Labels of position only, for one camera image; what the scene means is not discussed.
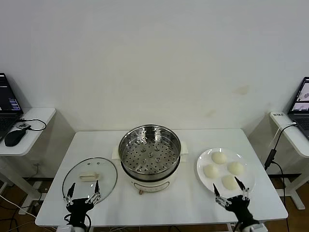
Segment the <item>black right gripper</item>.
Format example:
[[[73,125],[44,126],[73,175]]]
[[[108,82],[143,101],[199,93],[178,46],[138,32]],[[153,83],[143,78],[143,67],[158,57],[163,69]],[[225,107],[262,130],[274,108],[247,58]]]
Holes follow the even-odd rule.
[[[215,201],[221,207],[225,207],[227,211],[233,212],[236,215],[237,220],[241,226],[251,226],[253,224],[259,224],[259,222],[253,218],[253,215],[248,209],[250,203],[249,188],[245,187],[244,184],[236,176],[234,178],[238,186],[242,190],[242,194],[227,199],[220,195],[217,187],[215,186],[215,184],[213,184]]]

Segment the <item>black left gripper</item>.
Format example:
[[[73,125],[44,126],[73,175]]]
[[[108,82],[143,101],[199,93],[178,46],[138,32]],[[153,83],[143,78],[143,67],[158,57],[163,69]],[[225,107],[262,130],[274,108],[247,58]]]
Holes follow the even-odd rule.
[[[69,214],[65,216],[65,220],[68,222],[69,225],[72,226],[85,226],[84,222],[87,218],[89,226],[91,226],[92,222],[87,212],[92,210],[94,208],[94,205],[96,205],[101,198],[98,180],[95,184],[94,194],[88,199],[79,198],[72,200],[74,188],[75,183],[73,183],[72,186],[68,189],[67,194],[63,196],[67,204],[66,209],[69,212]]]

